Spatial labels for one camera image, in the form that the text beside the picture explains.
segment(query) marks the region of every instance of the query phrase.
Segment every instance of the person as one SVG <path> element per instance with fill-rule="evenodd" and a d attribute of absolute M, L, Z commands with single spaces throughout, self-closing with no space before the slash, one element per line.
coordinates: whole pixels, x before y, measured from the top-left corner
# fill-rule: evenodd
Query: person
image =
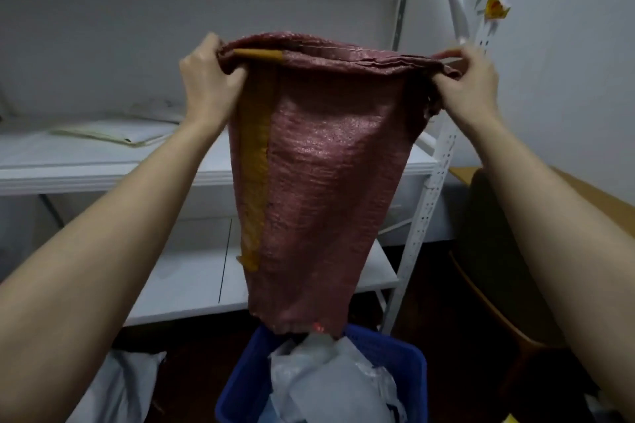
<path fill-rule="evenodd" d="M 91 383 L 152 271 L 247 69 L 225 75 L 209 34 L 180 61 L 187 97 L 175 133 L 0 285 L 0 421 L 63 422 Z M 434 82 L 469 138 L 568 343 L 635 418 L 635 241 L 505 126 L 492 63 L 465 45 L 464 76 Z"/>

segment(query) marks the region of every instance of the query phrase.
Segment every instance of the white sack on floor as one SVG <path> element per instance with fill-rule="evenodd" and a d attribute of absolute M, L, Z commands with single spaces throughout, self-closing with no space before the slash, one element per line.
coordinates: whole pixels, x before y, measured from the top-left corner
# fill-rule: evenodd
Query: white sack on floor
<path fill-rule="evenodd" d="M 165 354 L 109 351 L 67 423 L 143 423 Z"/>

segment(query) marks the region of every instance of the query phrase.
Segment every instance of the blue plastic basket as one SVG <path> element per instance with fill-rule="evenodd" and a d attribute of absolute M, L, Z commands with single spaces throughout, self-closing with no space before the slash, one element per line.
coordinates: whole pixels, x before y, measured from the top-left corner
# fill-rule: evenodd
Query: blue plastic basket
<path fill-rule="evenodd" d="M 410 423 L 427 423 L 428 402 L 425 358 L 418 348 L 389 336 L 356 325 L 344 331 L 355 346 L 375 366 L 384 366 L 397 384 L 397 393 L 406 407 Z M 271 393 L 271 375 L 267 356 L 284 342 L 260 326 L 216 403 L 220 423 L 256 423 Z"/>

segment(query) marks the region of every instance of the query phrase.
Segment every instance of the red object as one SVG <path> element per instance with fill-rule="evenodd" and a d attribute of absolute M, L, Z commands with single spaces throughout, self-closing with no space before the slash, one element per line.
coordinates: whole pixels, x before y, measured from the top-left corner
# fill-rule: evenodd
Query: red object
<path fill-rule="evenodd" d="M 276 333 L 339 336 L 412 146 L 441 108 L 431 76 L 459 73 L 292 33 L 228 43 L 219 61 L 250 64 L 229 123 L 249 310 Z"/>

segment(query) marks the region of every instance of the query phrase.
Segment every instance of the shelf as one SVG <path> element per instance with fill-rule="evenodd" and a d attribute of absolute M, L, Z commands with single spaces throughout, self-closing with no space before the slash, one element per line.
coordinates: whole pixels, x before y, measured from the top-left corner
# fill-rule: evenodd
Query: shelf
<path fill-rule="evenodd" d="M 237 218 L 179 221 L 125 325 L 247 308 Z M 397 275 L 377 240 L 356 292 L 394 288 Z"/>
<path fill-rule="evenodd" d="M 21 118 L 0 123 L 0 196 L 107 191 L 160 145 L 127 147 L 51 134 L 48 129 L 54 124 Z M 436 163 L 415 146 L 404 174 L 430 174 Z M 222 132 L 203 159 L 194 185 L 232 183 L 229 139 Z"/>

